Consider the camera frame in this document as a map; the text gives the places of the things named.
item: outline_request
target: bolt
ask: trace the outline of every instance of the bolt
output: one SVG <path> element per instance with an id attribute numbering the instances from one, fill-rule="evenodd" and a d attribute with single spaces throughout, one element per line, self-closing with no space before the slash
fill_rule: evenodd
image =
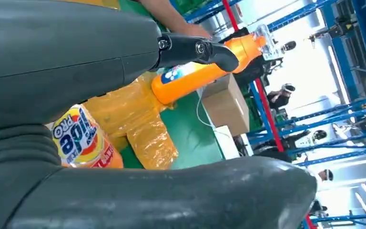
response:
<path id="1" fill-rule="evenodd" d="M 195 48 L 197 54 L 203 54 L 205 52 L 205 45 L 203 42 L 198 42 Z"/>
<path id="2" fill-rule="evenodd" d="M 167 49 L 169 47 L 169 43 L 166 40 L 160 40 L 158 44 L 160 49 Z"/>

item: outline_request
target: white cable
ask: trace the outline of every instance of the white cable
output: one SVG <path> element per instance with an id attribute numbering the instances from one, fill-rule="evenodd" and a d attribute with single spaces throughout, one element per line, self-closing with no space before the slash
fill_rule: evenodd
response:
<path id="1" fill-rule="evenodd" d="M 197 106 L 196 106 L 196 114 L 197 114 L 197 119 L 198 121 L 200 121 L 202 124 L 211 127 L 214 130 L 214 126 L 211 124 L 208 124 L 206 122 L 204 122 L 203 120 L 201 120 L 200 115 L 198 114 L 198 110 L 200 109 L 200 102 L 201 102 L 201 98 L 203 97 L 203 91 L 201 91 L 201 94 L 199 95 L 198 98 L 198 102 L 197 102 Z"/>
<path id="2" fill-rule="evenodd" d="M 198 111 L 200 109 L 200 102 L 201 102 L 201 98 L 203 97 L 203 91 L 201 91 L 201 94 L 199 94 L 199 98 L 198 98 L 198 102 L 197 102 L 197 106 L 196 106 L 196 115 L 197 115 L 197 119 L 198 121 L 200 121 L 202 124 L 206 125 L 206 126 L 209 126 L 213 129 L 214 132 L 216 133 L 219 133 L 219 134 L 222 134 L 222 135 L 225 135 L 227 136 L 228 138 L 231 138 L 232 136 L 229 136 L 225 133 L 222 133 L 222 132 L 219 132 L 215 129 L 215 126 L 211 125 L 211 124 L 208 124 L 206 122 L 204 122 L 201 118 L 200 118 L 200 115 L 198 114 Z"/>

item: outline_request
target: cardboard box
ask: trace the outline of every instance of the cardboard box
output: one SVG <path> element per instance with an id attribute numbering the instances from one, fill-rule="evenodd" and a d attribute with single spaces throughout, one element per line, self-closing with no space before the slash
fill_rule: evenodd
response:
<path id="1" fill-rule="evenodd" d="M 207 85 L 202 103 L 216 127 L 227 125 L 232 136 L 249 132 L 249 108 L 232 74 Z"/>

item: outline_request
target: orange bottle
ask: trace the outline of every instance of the orange bottle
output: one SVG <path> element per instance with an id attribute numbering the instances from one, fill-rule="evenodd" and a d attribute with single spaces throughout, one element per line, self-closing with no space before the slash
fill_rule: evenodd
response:
<path id="1" fill-rule="evenodd" d="M 255 37 L 249 34 L 233 38 L 225 45 L 239 60 L 238 67 L 233 73 L 240 73 L 254 58 L 262 55 L 260 49 L 266 45 L 263 36 Z M 162 104 L 170 104 L 177 99 L 207 85 L 226 75 L 216 64 L 199 64 L 190 62 L 176 66 L 167 72 L 158 75 L 152 81 L 152 91 Z"/>
<path id="2" fill-rule="evenodd" d="M 122 157 L 82 105 L 48 125 L 65 167 L 123 168 Z"/>

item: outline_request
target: red pole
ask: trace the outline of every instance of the red pole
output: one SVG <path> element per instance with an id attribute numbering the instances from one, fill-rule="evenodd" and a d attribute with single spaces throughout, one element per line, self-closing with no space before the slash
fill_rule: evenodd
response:
<path id="1" fill-rule="evenodd" d="M 260 81 L 260 79 L 256 79 L 255 82 L 256 82 L 257 90 L 259 91 L 260 99 L 262 100 L 262 104 L 263 104 L 264 112 L 266 113 L 267 121 L 269 122 L 270 128 L 273 133 L 273 138 L 277 145 L 277 149 L 280 152 L 284 152 L 283 144 L 281 143 L 280 136 L 278 135 L 277 127 L 275 127 L 274 119 L 270 112 L 269 102 L 267 100 L 266 94 L 264 93 L 263 84 Z"/>
<path id="2" fill-rule="evenodd" d="M 305 220 L 306 223 L 308 224 L 309 229 L 316 229 L 315 225 L 312 223 L 312 220 L 309 218 L 309 216 L 306 216 Z"/>
<path id="3" fill-rule="evenodd" d="M 238 23 L 235 20 L 235 16 L 232 13 L 228 0 L 222 0 L 222 3 L 224 4 L 226 12 L 228 13 L 229 19 L 231 20 L 232 27 L 234 28 L 235 31 L 238 31 L 239 30 Z"/>

